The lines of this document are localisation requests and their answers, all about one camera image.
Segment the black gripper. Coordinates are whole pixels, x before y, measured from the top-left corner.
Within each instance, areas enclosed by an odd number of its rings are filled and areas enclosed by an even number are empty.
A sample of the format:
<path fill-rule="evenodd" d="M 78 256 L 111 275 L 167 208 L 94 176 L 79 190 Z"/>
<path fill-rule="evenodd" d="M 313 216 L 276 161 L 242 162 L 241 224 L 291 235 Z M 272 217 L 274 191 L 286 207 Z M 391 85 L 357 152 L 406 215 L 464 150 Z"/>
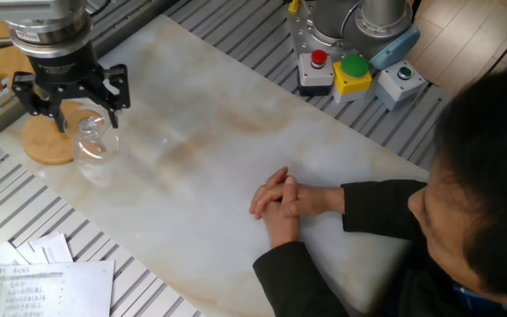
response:
<path fill-rule="evenodd" d="M 64 99 L 78 98 L 79 86 L 94 91 L 93 101 L 106 109 L 114 129 L 119 128 L 117 112 L 130 108 L 129 75 L 125 64 L 104 69 L 98 64 L 90 42 L 68 55 L 29 57 L 33 72 L 15 72 L 11 89 L 26 111 L 53 119 L 64 132 L 65 117 L 60 109 Z"/>

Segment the person's left hand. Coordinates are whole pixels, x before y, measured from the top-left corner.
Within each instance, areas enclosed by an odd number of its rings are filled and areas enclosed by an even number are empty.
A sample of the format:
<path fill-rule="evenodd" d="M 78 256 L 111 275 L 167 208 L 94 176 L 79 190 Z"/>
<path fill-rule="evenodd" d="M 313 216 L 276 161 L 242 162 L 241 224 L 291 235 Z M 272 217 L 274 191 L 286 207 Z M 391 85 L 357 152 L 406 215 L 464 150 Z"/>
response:
<path fill-rule="evenodd" d="M 285 217 L 279 212 L 280 203 L 272 202 L 261 213 L 271 248 L 298 240 L 300 221 L 298 217 Z"/>

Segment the person's right hand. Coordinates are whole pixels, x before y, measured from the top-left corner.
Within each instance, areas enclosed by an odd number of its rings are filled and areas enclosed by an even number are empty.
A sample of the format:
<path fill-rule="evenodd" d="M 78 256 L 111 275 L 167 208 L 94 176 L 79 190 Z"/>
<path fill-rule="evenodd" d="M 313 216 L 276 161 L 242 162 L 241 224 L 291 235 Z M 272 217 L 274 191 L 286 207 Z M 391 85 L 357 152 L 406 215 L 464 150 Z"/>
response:
<path fill-rule="evenodd" d="M 271 175 L 253 196 L 249 213 L 257 219 L 276 204 L 283 217 L 318 216 L 332 211 L 345 213 L 345 196 L 342 188 L 323 188 L 299 184 L 283 167 Z"/>

